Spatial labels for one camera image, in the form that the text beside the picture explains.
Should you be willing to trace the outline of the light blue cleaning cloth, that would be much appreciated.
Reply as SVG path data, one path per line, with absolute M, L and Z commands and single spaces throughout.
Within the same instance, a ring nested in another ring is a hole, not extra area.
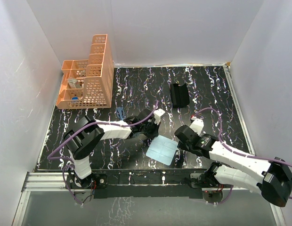
M 152 140 L 146 152 L 146 156 L 164 165 L 170 166 L 177 151 L 177 146 L 178 143 L 176 141 L 159 135 Z

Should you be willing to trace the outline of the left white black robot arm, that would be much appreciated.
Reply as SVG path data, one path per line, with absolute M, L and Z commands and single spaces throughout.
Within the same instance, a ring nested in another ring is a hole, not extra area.
M 132 139 L 143 134 L 149 139 L 158 136 L 163 109 L 151 112 L 144 109 L 137 116 L 130 116 L 121 121 L 99 121 L 85 116 L 69 130 L 64 141 L 74 165 L 71 180 L 80 188 L 88 188 L 94 181 L 89 164 L 89 155 L 101 140 Z

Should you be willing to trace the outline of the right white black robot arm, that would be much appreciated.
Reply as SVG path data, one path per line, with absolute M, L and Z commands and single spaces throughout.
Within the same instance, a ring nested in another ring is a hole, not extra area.
M 177 129 L 175 136 L 179 149 L 212 160 L 210 167 L 192 180 L 194 184 L 237 186 L 260 194 L 275 206 L 286 206 L 292 193 L 292 172 L 283 159 L 268 160 L 247 154 L 213 135 L 200 136 L 186 125 Z

